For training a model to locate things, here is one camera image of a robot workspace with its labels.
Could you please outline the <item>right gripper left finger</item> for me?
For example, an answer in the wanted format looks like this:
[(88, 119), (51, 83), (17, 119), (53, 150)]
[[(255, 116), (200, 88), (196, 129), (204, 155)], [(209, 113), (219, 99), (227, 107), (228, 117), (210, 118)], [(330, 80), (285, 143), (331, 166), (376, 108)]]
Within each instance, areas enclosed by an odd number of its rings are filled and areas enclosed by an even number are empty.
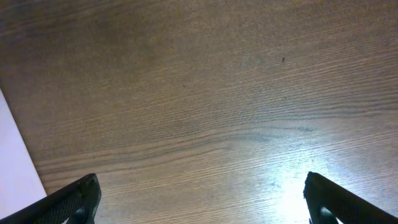
[(1, 224), (94, 224), (101, 200), (96, 174), (87, 174), (45, 198), (1, 219)]

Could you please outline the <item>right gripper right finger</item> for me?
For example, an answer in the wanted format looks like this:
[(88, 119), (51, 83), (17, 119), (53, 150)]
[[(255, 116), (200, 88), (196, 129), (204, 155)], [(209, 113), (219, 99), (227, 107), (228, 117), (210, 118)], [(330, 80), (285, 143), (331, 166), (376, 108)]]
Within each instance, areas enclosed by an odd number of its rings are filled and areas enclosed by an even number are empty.
[(316, 172), (307, 174), (303, 196), (311, 224), (397, 224), (397, 217)]

